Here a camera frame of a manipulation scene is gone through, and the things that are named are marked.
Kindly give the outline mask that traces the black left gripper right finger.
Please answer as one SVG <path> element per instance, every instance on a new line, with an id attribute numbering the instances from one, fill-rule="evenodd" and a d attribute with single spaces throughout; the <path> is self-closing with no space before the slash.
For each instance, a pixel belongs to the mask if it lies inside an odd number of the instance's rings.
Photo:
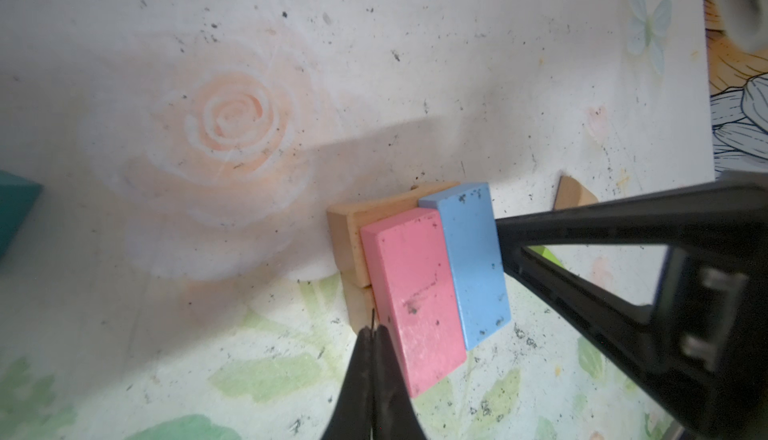
<path id="1" fill-rule="evenodd" d="M 388 329 L 374 332 L 374 438 L 426 440 L 419 424 Z"/>

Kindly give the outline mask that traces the natural wood rectangular block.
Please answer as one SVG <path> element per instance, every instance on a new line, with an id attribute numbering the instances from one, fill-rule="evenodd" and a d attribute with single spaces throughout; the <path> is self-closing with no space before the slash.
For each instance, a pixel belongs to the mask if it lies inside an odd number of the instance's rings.
<path id="1" fill-rule="evenodd" d="M 363 327 L 371 325 L 372 312 L 376 309 L 373 288 L 369 282 L 365 285 L 360 283 L 353 270 L 341 271 L 340 274 L 349 325 L 357 334 Z"/>

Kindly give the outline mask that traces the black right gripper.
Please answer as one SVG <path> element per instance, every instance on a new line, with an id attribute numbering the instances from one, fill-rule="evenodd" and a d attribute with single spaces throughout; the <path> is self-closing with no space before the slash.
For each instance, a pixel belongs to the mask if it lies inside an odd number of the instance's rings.
<path id="1" fill-rule="evenodd" d="M 496 228 L 505 273 L 656 392 L 680 423 L 726 439 L 756 417 L 767 388 L 765 254 L 670 248 L 654 313 L 653 305 L 633 305 L 523 246 L 741 248 L 767 236 L 765 173 L 729 171 L 692 187 L 501 218 Z"/>

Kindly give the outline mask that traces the light blue wood block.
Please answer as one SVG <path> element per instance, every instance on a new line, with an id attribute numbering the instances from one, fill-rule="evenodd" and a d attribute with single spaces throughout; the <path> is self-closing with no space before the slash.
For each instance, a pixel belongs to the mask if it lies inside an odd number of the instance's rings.
<path id="1" fill-rule="evenodd" d="M 461 184 L 425 196 L 439 213 L 465 348 L 473 350 L 511 320 L 489 185 Z"/>

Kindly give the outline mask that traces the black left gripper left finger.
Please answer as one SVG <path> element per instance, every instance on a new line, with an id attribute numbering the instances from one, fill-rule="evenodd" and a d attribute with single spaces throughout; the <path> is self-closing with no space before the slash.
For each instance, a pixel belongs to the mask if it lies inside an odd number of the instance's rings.
<path id="1" fill-rule="evenodd" d="M 373 418 L 373 340 L 375 312 L 357 335 L 337 403 L 323 440 L 371 438 Z"/>

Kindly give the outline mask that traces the pink wood block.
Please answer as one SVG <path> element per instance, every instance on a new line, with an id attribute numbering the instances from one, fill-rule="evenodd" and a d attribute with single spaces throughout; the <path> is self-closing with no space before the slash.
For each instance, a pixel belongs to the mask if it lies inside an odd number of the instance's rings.
<path id="1" fill-rule="evenodd" d="M 360 238 L 379 322 L 416 398 L 467 357 L 440 215 L 411 209 L 363 227 Z"/>

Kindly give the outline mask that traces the natural wood arch block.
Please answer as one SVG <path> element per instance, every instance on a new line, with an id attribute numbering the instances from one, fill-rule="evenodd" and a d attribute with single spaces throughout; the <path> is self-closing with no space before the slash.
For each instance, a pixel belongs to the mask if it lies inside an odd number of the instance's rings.
<path id="1" fill-rule="evenodd" d="M 333 255 L 341 280 L 359 289 L 371 285 L 360 237 L 363 227 L 415 209 L 421 198 L 458 185 L 458 182 L 424 183 L 394 196 L 328 207 L 326 215 Z"/>

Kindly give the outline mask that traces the teal wood cube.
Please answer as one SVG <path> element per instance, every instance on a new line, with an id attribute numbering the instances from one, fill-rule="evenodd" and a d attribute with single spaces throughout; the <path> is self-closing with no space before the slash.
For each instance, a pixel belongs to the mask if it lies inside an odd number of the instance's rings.
<path id="1" fill-rule="evenodd" d="M 43 187 L 34 181 L 1 172 L 0 256 L 3 257 Z"/>

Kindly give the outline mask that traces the green wood block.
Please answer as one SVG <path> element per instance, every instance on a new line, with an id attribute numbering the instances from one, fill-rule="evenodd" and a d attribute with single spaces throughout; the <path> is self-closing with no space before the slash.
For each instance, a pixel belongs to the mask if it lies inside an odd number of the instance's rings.
<path id="1" fill-rule="evenodd" d="M 543 257 L 544 259 L 548 260 L 549 262 L 557 265 L 560 268 L 563 268 L 564 265 L 562 262 L 545 246 L 532 246 L 531 250 L 538 254 L 539 256 Z"/>

